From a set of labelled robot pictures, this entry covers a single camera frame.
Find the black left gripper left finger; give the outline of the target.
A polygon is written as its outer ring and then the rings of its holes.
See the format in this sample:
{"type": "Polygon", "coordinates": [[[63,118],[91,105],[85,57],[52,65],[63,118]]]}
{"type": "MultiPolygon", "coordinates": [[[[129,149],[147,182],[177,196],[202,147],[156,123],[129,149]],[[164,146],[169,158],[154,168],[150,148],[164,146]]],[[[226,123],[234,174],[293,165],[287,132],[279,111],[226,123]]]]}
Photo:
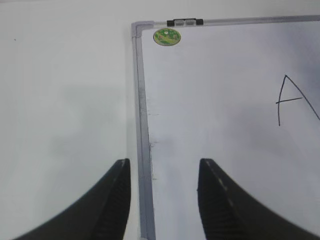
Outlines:
{"type": "Polygon", "coordinates": [[[122,240],[130,206],[130,160],[119,159],[76,202],[18,239],[122,240]]]}

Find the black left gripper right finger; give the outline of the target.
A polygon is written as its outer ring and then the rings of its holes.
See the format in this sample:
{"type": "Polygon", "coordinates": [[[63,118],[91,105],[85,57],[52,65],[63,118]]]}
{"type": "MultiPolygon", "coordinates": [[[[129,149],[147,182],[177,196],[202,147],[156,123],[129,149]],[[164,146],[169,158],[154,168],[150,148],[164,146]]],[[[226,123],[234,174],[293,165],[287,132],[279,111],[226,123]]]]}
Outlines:
{"type": "Polygon", "coordinates": [[[197,202],[208,240],[318,240],[241,188],[210,158],[199,161],[197,202]]]}

